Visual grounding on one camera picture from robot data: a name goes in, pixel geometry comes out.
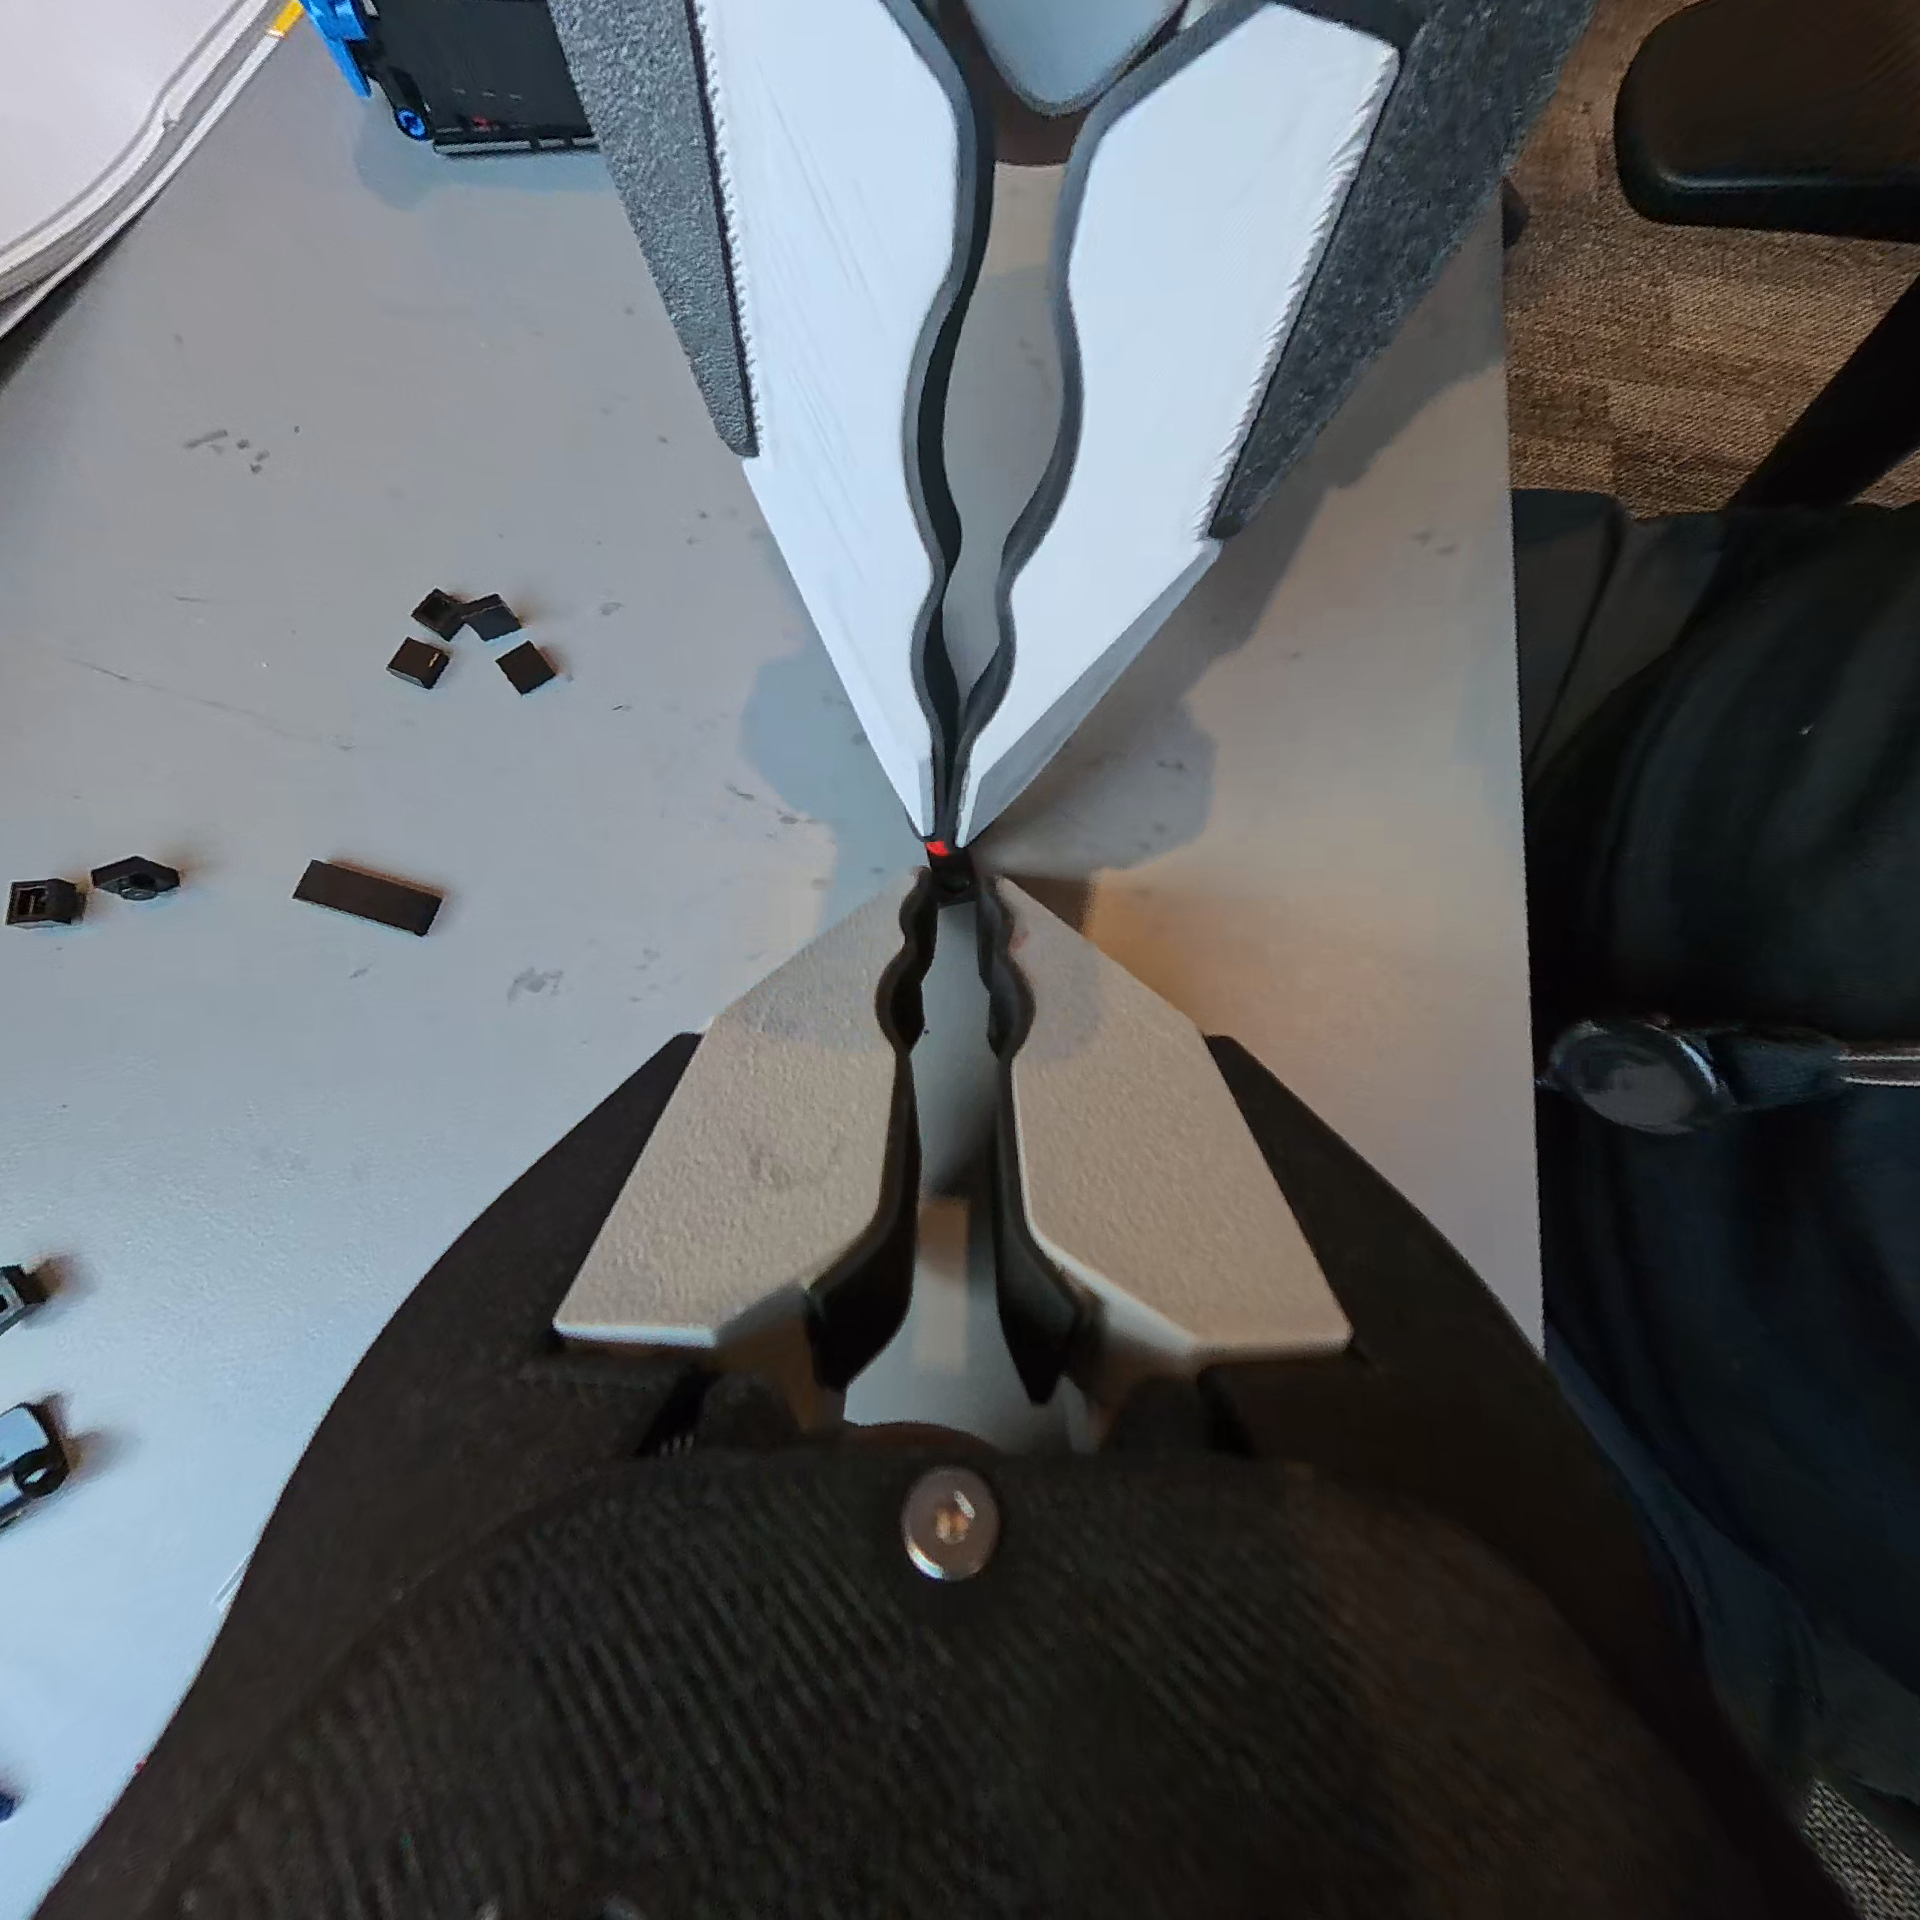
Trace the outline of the grey desk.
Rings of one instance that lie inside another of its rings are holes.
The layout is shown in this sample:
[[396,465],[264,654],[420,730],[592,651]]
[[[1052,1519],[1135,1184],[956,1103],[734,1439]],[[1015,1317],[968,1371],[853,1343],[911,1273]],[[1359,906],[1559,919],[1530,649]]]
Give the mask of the grey desk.
[[[31,1915],[432,1263],[917,843],[599,158],[438,158],[299,29],[10,347],[4,880],[182,877],[4,930],[4,1263],[59,1283],[4,1403],[77,1462],[4,1533]],[[1493,211],[995,855],[1536,1337],[1506,463]],[[522,632],[422,632],[436,589]]]

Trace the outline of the black round strapped device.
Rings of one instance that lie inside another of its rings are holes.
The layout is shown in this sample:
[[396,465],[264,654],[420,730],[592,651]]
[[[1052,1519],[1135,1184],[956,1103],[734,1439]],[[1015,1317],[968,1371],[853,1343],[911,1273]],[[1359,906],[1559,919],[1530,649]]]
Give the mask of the black round strapped device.
[[1804,1027],[1608,1016],[1547,1045],[1542,1094],[1645,1137],[1688,1137],[1720,1121],[1779,1114],[1852,1088],[1912,1090],[1912,1040],[1837,1040]]

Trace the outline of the open instruction booklet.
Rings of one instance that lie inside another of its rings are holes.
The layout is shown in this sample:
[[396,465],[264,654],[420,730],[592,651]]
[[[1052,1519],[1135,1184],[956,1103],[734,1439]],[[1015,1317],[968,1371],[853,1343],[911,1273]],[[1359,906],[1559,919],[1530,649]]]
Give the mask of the open instruction booklet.
[[301,14],[3,6],[3,331],[163,193]]

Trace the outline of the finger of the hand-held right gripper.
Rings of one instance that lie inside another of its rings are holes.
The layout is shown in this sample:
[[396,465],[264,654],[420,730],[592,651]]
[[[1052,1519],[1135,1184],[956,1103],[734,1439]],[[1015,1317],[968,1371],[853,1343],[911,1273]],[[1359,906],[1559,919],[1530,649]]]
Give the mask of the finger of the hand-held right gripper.
[[749,490],[917,829],[942,833],[959,552],[947,383],[992,158],[920,6],[694,6]]
[[1214,6],[1116,80],[1055,211],[1062,411],[956,751],[968,846],[1214,568],[1256,411],[1404,64],[1397,6]]

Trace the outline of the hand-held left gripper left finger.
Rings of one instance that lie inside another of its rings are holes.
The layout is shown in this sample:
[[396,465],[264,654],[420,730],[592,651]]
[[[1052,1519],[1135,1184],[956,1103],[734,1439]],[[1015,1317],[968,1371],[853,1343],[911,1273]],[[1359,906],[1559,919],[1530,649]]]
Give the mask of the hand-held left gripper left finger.
[[556,1313],[566,1344],[840,1422],[914,1287],[930,957],[932,878],[892,878],[708,1022]]

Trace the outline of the partly built toy car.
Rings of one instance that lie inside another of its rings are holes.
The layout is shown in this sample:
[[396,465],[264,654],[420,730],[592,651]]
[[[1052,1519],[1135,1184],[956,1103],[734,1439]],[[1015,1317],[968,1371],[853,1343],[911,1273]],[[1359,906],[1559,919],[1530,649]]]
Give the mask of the partly built toy car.
[[595,136],[547,2],[304,2],[347,85],[436,154],[572,154]]

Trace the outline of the black office chair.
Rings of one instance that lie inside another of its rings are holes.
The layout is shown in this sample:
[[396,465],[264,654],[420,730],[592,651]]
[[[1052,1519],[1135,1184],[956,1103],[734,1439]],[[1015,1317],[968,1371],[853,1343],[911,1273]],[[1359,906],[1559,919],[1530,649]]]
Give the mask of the black office chair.
[[[1707,2],[1623,73],[1616,176],[1645,219],[1916,246],[1917,6]],[[1832,510],[1917,443],[1917,288],[1733,495],[1733,513]]]

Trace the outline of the person's black hoodie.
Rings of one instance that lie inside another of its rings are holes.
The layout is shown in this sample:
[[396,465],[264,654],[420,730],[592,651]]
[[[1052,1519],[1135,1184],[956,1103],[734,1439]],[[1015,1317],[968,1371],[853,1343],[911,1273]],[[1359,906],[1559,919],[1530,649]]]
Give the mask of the person's black hoodie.
[[[1516,496],[1536,1064],[1916,1042],[1916,510]],[[1688,1137],[1538,1094],[1542,1317],[1716,1694],[1916,1855],[1916,1088]]]

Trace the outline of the short black smooth toy tile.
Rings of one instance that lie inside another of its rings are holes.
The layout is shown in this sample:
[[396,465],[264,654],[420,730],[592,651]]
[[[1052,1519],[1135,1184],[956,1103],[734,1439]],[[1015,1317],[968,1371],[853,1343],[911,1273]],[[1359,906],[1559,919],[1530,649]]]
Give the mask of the short black smooth toy tile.
[[432,889],[331,861],[311,861],[293,898],[414,938],[432,930],[443,906],[443,897]]

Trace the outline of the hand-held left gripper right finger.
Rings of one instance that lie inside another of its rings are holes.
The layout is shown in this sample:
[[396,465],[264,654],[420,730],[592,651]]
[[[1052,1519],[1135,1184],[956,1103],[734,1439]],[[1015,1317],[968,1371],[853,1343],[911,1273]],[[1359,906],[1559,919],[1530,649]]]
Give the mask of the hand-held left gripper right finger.
[[976,897],[992,1255],[1026,1398],[1343,1353],[1354,1323],[1200,1029],[1010,880]]

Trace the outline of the black toy bracket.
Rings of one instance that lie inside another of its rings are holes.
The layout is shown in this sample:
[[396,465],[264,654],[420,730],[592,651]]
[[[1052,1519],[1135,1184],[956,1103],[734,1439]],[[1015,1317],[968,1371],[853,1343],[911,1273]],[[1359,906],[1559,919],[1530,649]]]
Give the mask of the black toy bracket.
[[13,1403],[3,1414],[3,1529],[39,1503],[59,1493],[70,1462],[53,1414]]

